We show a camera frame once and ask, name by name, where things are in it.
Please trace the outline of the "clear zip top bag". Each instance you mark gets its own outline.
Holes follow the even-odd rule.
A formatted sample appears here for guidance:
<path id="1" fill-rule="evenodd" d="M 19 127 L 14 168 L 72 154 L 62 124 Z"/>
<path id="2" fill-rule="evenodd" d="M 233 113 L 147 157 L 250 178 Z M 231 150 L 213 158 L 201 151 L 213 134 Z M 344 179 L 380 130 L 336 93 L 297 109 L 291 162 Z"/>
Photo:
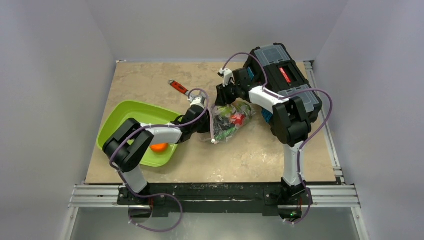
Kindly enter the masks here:
<path id="1" fill-rule="evenodd" d="M 210 110 L 210 142 L 219 144 L 227 142 L 237 131 L 249 123 L 255 115 L 255 110 L 248 102 L 236 100 L 232 104 L 225 106 L 213 106 Z M 244 114 L 243 125 L 234 125 L 230 121 L 231 115 L 236 113 Z"/>

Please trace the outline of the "orange fake tangerine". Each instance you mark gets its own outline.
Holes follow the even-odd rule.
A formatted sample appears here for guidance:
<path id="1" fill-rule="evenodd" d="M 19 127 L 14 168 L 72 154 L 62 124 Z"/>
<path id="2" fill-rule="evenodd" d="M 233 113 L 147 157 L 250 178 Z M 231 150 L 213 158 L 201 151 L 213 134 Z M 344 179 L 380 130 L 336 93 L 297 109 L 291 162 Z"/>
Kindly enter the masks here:
<path id="1" fill-rule="evenodd" d="M 164 151 L 166 151 L 169 147 L 168 143 L 157 143 L 157 144 L 153 144 L 150 146 L 150 149 L 154 152 L 154 153 L 163 153 Z"/>

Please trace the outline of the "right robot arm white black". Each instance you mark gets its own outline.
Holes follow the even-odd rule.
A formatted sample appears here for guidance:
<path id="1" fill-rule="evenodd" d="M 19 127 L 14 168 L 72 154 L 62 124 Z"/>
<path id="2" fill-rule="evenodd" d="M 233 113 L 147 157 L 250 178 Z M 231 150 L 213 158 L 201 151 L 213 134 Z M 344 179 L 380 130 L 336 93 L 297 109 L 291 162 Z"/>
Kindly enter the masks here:
<path id="1" fill-rule="evenodd" d="M 246 68 L 235 71 L 221 68 L 217 74 L 223 82 L 216 87 L 215 105 L 229 105 L 240 98 L 272 114 L 269 120 L 271 132 L 284 147 L 280 196 L 284 202 L 294 203 L 306 189 L 301 148 L 312 130 L 311 119 L 299 95 L 310 92 L 311 88 L 303 85 L 300 90 L 289 90 L 289 95 L 279 95 L 253 82 Z"/>

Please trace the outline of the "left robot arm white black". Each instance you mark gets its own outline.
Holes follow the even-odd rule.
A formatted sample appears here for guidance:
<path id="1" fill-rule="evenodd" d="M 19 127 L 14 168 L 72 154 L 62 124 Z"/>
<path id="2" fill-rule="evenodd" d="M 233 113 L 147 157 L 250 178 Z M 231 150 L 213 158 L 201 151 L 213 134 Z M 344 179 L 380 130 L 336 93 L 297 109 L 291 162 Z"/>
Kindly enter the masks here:
<path id="1" fill-rule="evenodd" d="M 207 111 L 206 106 L 192 105 L 181 118 L 166 124 L 145 124 L 129 118 L 103 144 L 102 151 L 130 190 L 132 201 L 142 205 L 149 199 L 148 181 L 140 167 L 147 150 L 156 144 L 181 144 L 194 133 L 208 132 Z"/>

